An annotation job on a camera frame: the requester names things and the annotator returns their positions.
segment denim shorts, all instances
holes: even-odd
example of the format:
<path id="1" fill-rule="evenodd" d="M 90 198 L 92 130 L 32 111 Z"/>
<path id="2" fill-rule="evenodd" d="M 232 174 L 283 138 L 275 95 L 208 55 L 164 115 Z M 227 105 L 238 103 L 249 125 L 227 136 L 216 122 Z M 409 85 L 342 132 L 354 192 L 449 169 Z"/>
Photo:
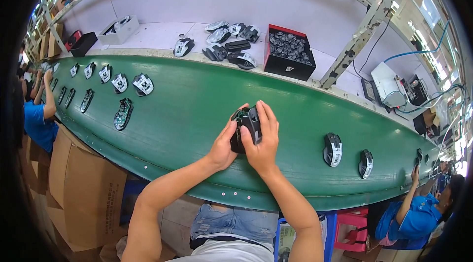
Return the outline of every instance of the denim shorts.
<path id="1" fill-rule="evenodd" d="M 200 235 L 223 232 L 274 245 L 278 218 L 278 212 L 233 206 L 215 207 L 210 203 L 204 203 L 192 223 L 191 239 L 195 240 Z"/>

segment green conveyor belt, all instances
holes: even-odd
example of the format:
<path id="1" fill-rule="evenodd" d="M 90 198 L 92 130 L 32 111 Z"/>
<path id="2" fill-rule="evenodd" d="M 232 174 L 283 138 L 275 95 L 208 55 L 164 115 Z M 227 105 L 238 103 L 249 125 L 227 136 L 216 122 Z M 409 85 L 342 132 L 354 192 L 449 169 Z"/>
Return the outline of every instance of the green conveyor belt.
<path id="1" fill-rule="evenodd" d="M 72 78 L 69 70 L 76 62 L 80 69 Z M 91 62 L 98 66 L 93 76 L 85 79 L 84 68 Z M 204 156 L 235 109 L 245 102 L 254 105 L 259 99 L 271 105 L 280 122 L 277 165 L 317 210 L 355 207 L 405 193 L 417 148 L 431 159 L 438 152 L 432 143 L 386 117 L 267 76 L 138 56 L 66 58 L 60 63 L 54 74 L 58 78 L 53 91 L 56 102 L 63 86 L 68 90 L 73 87 L 76 94 L 68 109 L 64 109 L 64 97 L 57 107 L 58 118 L 104 157 L 148 180 Z M 110 81 L 100 83 L 98 71 L 105 64 L 113 67 L 113 75 L 126 74 L 129 87 L 124 93 L 115 94 Z M 154 83 L 154 91 L 144 97 L 139 97 L 132 85 L 133 77 L 141 72 Z M 88 88 L 94 90 L 94 98 L 82 114 L 80 104 Z M 119 101 L 125 97 L 133 101 L 134 110 L 126 129 L 117 131 L 113 120 Z M 328 132 L 338 134 L 343 143 L 342 160 L 336 168 L 322 158 L 323 137 Z M 363 149 L 374 157 L 374 169 L 365 180 L 358 174 Z M 421 164 L 421 178 L 430 168 L 430 163 Z M 279 209 L 245 156 L 188 194 L 253 209 Z"/>

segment blue shirt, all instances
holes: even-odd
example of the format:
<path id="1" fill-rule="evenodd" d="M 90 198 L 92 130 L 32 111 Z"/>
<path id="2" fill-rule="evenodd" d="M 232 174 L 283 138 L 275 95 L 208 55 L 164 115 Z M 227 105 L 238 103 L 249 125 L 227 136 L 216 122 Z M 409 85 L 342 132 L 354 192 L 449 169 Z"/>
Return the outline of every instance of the blue shirt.
<path id="1" fill-rule="evenodd" d="M 25 131 L 39 147 L 50 153 L 59 127 L 50 120 L 44 120 L 44 105 L 25 102 Z"/>
<path id="2" fill-rule="evenodd" d="M 427 197 L 414 197 L 404 221 L 399 225 L 395 217 L 402 201 L 391 202 L 376 227 L 375 238 L 381 240 L 387 234 L 389 240 L 394 241 L 397 239 L 418 239 L 430 234 L 437 228 L 437 222 L 442 217 L 442 214 L 434 207 L 438 203 L 439 201 L 430 193 Z"/>

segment pink stool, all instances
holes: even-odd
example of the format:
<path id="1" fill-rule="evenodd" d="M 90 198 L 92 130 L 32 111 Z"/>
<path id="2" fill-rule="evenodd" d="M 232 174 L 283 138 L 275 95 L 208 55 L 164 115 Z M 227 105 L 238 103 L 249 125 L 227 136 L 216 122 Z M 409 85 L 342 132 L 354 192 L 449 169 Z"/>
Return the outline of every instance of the pink stool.
<path id="1" fill-rule="evenodd" d="M 338 211 L 334 248 L 352 252 L 363 252 L 366 250 L 366 239 L 368 238 L 367 214 L 368 207 Z M 348 233 L 346 239 L 349 241 L 347 243 L 338 242 L 340 224 L 353 225 L 357 228 Z"/>

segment black box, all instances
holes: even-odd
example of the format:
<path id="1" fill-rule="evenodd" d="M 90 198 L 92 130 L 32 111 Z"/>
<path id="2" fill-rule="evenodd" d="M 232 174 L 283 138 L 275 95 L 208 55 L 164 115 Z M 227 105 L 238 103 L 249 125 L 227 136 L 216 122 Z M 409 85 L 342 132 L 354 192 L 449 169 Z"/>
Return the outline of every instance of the black box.
<path id="1" fill-rule="evenodd" d="M 297 35 L 299 38 L 305 40 L 304 52 L 309 56 L 310 65 L 296 62 L 287 58 L 281 58 L 270 54 L 270 41 L 269 34 L 276 34 L 277 32 L 283 32 L 285 34 Z M 266 39 L 264 43 L 264 71 L 274 74 L 279 74 L 299 80 L 308 81 L 309 77 L 316 69 L 316 62 L 314 55 L 310 51 L 310 44 L 307 36 L 301 32 L 286 29 L 283 27 L 269 25 L 268 33 L 266 33 Z"/>
<path id="2" fill-rule="evenodd" d="M 90 50 L 92 45 L 97 42 L 97 36 L 95 32 L 90 32 L 82 35 L 77 42 L 72 46 L 70 52 L 75 58 L 82 58 L 86 55 L 86 52 Z"/>

